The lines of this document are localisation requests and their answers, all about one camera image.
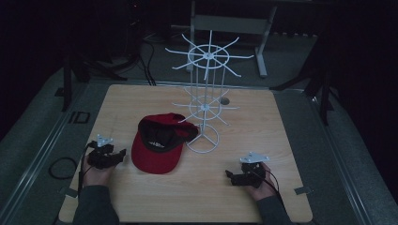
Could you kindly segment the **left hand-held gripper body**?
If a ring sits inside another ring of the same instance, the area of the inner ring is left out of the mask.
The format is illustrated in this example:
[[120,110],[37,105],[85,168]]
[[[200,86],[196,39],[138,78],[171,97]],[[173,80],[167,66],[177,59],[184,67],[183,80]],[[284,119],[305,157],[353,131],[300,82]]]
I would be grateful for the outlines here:
[[115,164],[111,162],[112,154],[106,153],[106,146],[112,145],[112,142],[112,138],[104,138],[98,134],[97,139],[88,145],[92,148],[88,154],[88,164],[100,170],[113,167]]

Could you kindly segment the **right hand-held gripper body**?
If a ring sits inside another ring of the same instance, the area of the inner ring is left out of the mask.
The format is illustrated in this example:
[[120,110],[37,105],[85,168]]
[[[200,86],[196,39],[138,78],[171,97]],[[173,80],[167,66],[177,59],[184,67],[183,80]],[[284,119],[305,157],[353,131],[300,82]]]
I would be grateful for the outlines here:
[[245,157],[242,157],[240,163],[243,177],[240,184],[242,186],[259,188],[266,178],[266,170],[262,166],[262,163],[268,160],[269,157],[255,152],[249,152]]

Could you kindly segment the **person's left hand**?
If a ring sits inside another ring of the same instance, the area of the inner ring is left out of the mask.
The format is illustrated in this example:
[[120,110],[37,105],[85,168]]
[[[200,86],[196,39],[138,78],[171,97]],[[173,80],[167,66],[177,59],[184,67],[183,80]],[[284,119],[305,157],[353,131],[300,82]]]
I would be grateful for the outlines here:
[[88,164],[88,158],[84,159],[84,177],[83,187],[89,186],[108,186],[108,183],[112,177],[115,167],[97,169]]

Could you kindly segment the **person's right hand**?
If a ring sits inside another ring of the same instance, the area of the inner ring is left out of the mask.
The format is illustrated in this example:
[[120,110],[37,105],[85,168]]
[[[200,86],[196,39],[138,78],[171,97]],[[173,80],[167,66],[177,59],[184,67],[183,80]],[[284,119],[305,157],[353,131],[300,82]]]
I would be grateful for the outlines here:
[[266,171],[265,180],[259,188],[255,187],[245,187],[244,189],[247,193],[257,202],[268,197],[275,196],[277,194],[276,188],[273,181],[270,178],[270,168],[262,162],[264,170]]

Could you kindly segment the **red baseball cap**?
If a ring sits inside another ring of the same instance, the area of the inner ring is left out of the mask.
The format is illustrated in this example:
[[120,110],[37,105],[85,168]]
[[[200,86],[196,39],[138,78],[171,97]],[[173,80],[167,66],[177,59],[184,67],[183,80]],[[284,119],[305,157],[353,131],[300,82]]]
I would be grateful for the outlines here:
[[131,160],[145,173],[171,172],[180,160],[184,143],[197,137],[198,127],[178,113],[145,116],[138,124]]

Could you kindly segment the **black metal stand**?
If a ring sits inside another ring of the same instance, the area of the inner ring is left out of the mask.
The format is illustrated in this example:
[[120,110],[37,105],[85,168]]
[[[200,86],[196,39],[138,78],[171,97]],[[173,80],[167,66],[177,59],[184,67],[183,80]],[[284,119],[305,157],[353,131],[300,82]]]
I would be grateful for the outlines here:
[[56,95],[63,98],[63,112],[68,109],[72,100],[72,74],[75,74],[77,79],[83,83],[88,82],[90,79],[89,75],[84,73],[84,64],[88,64],[89,66],[98,69],[106,77],[113,80],[126,80],[126,78],[116,75],[106,66],[103,66],[102,64],[90,59],[84,54],[79,52],[67,54],[63,60],[63,87],[58,88],[56,91]]
[[325,126],[328,122],[329,110],[329,89],[331,80],[331,70],[325,62],[313,62],[307,60],[301,68],[298,76],[282,84],[270,87],[270,90],[283,91],[286,88],[309,79],[304,88],[304,94],[309,98],[315,98],[318,92],[321,92],[319,103],[319,115]]

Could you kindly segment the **grey desk frame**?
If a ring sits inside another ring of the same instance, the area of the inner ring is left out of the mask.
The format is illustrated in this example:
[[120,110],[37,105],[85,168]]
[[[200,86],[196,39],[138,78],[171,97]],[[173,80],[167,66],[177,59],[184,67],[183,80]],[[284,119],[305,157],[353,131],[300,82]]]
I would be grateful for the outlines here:
[[254,56],[257,62],[259,76],[265,78],[268,75],[263,51],[268,41],[270,28],[273,24],[277,7],[271,7],[266,19],[225,17],[216,15],[198,14],[196,12],[196,0],[191,0],[191,24],[190,24],[190,49],[193,49],[196,31],[216,31],[226,33],[261,35],[261,43],[254,48]]

